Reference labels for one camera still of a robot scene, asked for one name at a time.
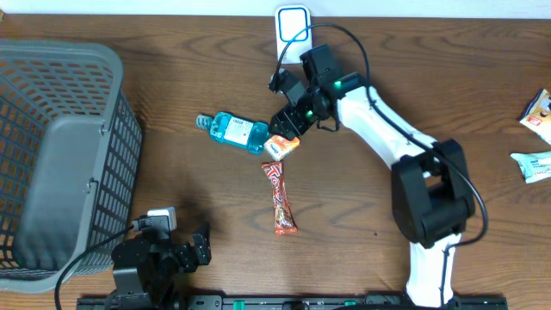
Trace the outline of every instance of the bottle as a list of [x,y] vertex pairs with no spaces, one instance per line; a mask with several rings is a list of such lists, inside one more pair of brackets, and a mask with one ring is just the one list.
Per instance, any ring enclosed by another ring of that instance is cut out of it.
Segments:
[[219,143],[227,143],[261,154],[264,142],[268,139],[268,125],[257,121],[246,121],[226,112],[219,112],[214,118],[199,115],[195,125],[209,132],[210,138]]

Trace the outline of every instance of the red candy wrapper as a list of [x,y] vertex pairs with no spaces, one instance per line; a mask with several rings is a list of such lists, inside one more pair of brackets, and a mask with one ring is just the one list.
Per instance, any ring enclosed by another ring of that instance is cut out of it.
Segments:
[[296,227],[291,207],[287,200],[287,192],[285,191],[285,181],[283,181],[283,163],[271,162],[262,164],[262,169],[268,179],[272,182],[272,198],[274,199],[274,220],[275,234],[278,236],[284,234],[297,233],[299,229]]

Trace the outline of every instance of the wood grain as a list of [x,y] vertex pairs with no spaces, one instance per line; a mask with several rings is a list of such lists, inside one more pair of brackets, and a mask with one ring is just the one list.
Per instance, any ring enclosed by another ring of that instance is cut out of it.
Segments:
[[[526,185],[511,152],[551,147],[516,120],[551,87],[551,23],[544,21],[317,18],[364,43],[372,79],[414,127],[458,140],[485,197],[490,231],[456,254],[454,289],[503,294],[511,309],[551,304],[548,181]],[[204,220],[213,227],[211,265],[179,281],[230,295],[364,294],[403,289],[409,250],[393,222],[387,167],[351,131],[308,132],[285,160],[300,233],[273,234],[271,189],[252,156],[213,143],[199,113],[231,111],[269,121],[285,100],[266,84],[276,65],[267,17],[7,15],[0,36],[98,42],[125,67],[124,91],[145,123],[132,216],[177,207],[179,239]],[[357,47],[316,29],[346,71],[361,71]],[[289,66],[300,73],[298,66]],[[480,229],[468,222],[465,238]],[[63,305],[114,288],[109,272],[72,278]],[[0,294],[2,309],[53,308],[52,293]]]

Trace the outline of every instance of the basket bottom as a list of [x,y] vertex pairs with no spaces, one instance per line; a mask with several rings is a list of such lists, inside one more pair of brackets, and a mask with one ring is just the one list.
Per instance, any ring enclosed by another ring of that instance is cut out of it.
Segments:
[[74,252],[101,125],[100,116],[64,115],[46,130],[14,238],[20,267],[60,270]]

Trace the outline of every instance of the yellow snack package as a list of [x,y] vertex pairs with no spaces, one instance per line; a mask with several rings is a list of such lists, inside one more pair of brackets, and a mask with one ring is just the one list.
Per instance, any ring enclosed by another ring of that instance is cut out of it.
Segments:
[[540,90],[536,98],[526,107],[518,122],[551,144],[551,95],[549,92]]
[[266,150],[275,161],[280,161],[299,145],[299,138],[294,138],[292,141],[289,141],[281,136],[273,135],[264,143],[264,150]]

